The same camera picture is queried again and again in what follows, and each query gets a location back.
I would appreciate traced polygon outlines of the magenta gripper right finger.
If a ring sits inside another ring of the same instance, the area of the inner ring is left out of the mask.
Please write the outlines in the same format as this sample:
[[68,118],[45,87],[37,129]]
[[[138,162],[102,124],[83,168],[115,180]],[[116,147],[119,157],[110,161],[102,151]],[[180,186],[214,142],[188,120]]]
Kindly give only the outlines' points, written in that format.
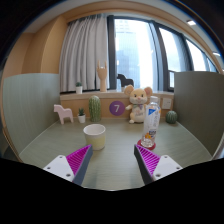
[[140,145],[134,146],[134,155],[145,185],[182,169],[168,155],[159,156]]

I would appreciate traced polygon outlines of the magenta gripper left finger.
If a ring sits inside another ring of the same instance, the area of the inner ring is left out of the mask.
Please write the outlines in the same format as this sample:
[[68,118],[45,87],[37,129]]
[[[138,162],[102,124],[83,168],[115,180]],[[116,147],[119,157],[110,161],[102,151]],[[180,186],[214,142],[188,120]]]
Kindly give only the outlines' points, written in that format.
[[92,155],[92,146],[87,145],[68,156],[57,156],[44,170],[81,186]]

